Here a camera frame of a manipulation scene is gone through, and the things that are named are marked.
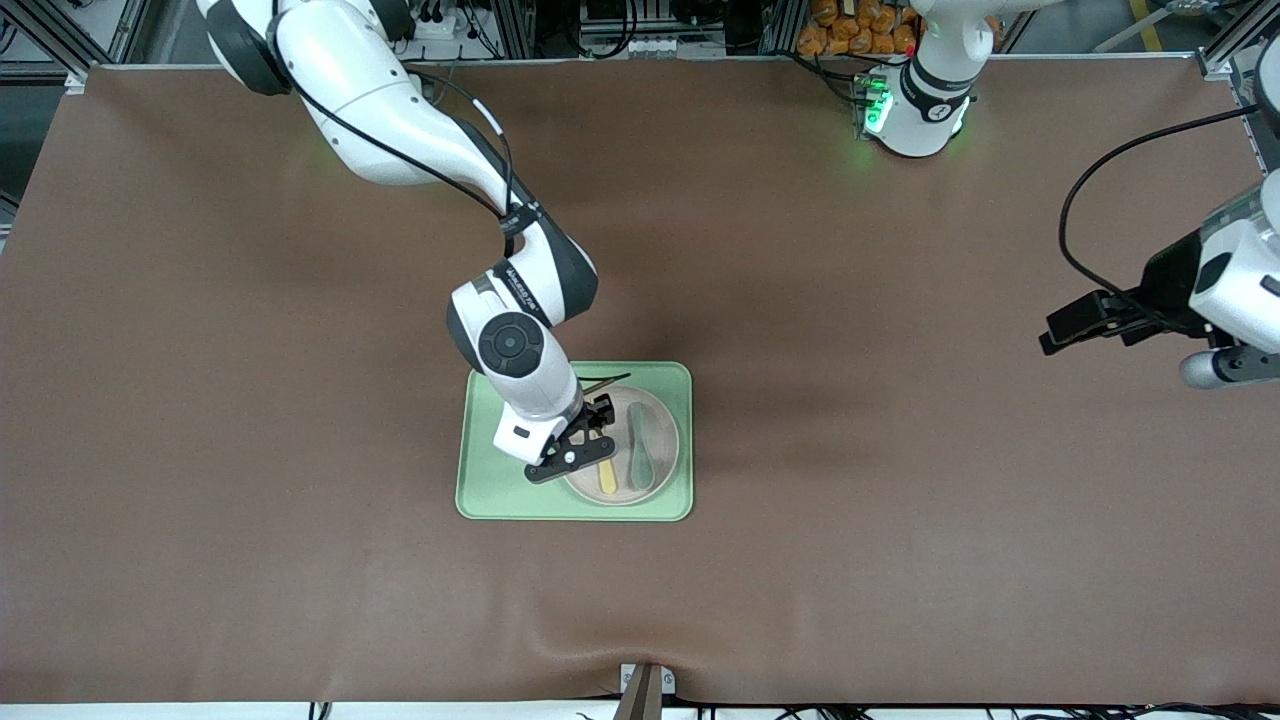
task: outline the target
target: round beige plate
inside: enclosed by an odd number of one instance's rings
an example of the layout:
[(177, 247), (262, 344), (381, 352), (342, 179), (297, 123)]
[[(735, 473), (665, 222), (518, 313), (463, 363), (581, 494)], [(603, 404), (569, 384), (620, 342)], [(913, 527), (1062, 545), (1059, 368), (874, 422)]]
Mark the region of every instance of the round beige plate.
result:
[[(676, 419), (671, 416), (671, 410), (667, 410), (660, 400), (640, 388), (613, 384), (602, 393), (613, 400), (613, 413), (617, 418), (604, 430), (604, 434), (618, 443), (618, 451), (611, 460), (605, 461), (613, 464), (617, 489), (613, 493), (607, 493), (602, 488), (600, 471), (604, 462), (570, 473), (564, 475), (564, 480), (568, 482), (568, 487), (591, 502), (635, 505), (662, 489), (676, 469), (676, 457), (680, 456), (680, 434), (676, 432)], [(635, 466), (632, 465), (635, 447), (631, 433), (631, 405), (640, 405), (640, 411), (644, 414), (640, 421), (643, 430), (640, 441), (653, 466), (653, 484), (645, 489), (636, 488), (631, 478), (631, 470)]]

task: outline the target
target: green tray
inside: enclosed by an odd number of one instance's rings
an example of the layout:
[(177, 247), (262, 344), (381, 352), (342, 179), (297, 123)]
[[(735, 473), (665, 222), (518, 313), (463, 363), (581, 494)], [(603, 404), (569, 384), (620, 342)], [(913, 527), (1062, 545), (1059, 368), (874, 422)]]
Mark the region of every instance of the green tray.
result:
[(653, 497), (636, 505), (596, 505), (579, 496), (564, 478), (532, 484), (524, 464), (493, 446), (502, 398), (484, 375), (467, 378), (458, 457), (458, 512), (472, 520), (596, 520), (673, 523), (694, 507), (692, 379), (680, 363), (573, 363), (579, 375), (604, 378), (631, 373), (618, 384), (637, 387), (660, 400), (676, 419), (680, 455), (676, 469)]

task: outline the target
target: brown table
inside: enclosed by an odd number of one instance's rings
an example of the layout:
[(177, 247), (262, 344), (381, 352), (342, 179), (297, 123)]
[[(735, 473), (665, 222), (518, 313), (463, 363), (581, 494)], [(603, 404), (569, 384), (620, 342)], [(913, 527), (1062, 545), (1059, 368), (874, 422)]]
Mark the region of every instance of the brown table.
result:
[[(1052, 359), (1062, 195), (1231, 106), (1190, 60), (1001, 61), (925, 161), (777, 63), (466, 69), (602, 273), (576, 359), (694, 374), (677, 524), (453, 507), (447, 187), (349, 174), (297, 99), (97, 70), (0, 261), (4, 701), (1280, 701), (1276, 387), (1164, 337)], [(1133, 282), (1260, 177), (1224, 123), (1117, 160), (1079, 252)]]

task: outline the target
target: table surface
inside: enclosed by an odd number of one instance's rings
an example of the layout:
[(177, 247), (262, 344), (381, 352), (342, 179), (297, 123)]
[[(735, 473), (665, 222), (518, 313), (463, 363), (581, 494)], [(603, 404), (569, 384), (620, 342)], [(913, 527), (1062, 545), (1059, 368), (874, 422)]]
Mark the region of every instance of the table surface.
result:
[[(297, 99), (96, 70), (0, 259), (0, 700), (593, 696), (646, 659), (718, 702), (1280, 701), (1280, 388), (1036, 342), (1089, 290), (1068, 187), (1225, 85), (993, 63), (911, 161), (785, 61), (458, 77), (600, 269), (570, 355), (692, 372), (692, 514), (461, 518), (442, 320), (493, 219), (357, 179)], [(1133, 282), (1258, 177), (1236, 122), (1148, 143), (1075, 246)]]

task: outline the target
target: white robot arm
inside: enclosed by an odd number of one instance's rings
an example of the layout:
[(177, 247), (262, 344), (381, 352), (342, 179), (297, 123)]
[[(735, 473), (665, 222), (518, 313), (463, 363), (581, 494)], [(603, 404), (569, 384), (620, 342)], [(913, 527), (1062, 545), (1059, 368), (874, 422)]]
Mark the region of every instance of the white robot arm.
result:
[[(403, 0), (283, 0), (276, 9), (269, 0), (200, 3), (228, 70), (257, 92), (296, 91), (352, 172), (380, 184), (448, 182), (485, 204), (512, 245), (522, 240), (520, 252), (453, 291), (449, 334), (502, 396), (494, 445), (526, 462), (530, 480), (609, 457), (613, 441), (591, 439), (589, 430), (613, 421), (612, 405), (584, 402), (550, 333), (591, 306), (595, 268), (484, 135), (433, 108), (387, 46), (403, 32)], [(475, 105), (500, 136), (493, 115)], [(585, 441), (575, 443), (579, 433)]]
[[(1275, 41), (1258, 60), (1256, 87), (1263, 117), (1274, 129), (1280, 127), (1280, 108), (1272, 101), (1280, 97)], [(1280, 174), (1272, 173), (1152, 256), (1138, 287), (1119, 293), (1097, 290), (1046, 318), (1041, 348), (1053, 355), (1076, 342), (1114, 336), (1128, 346), (1175, 332), (1210, 343), (1210, 350), (1181, 363), (1190, 387), (1280, 379), (1277, 228)]]
[(876, 70), (886, 79), (892, 100), (867, 133), (909, 158), (942, 150), (960, 132), (969, 90), (995, 45), (987, 15), (1037, 10), (1059, 0), (911, 0), (925, 29), (915, 55), (905, 65)]

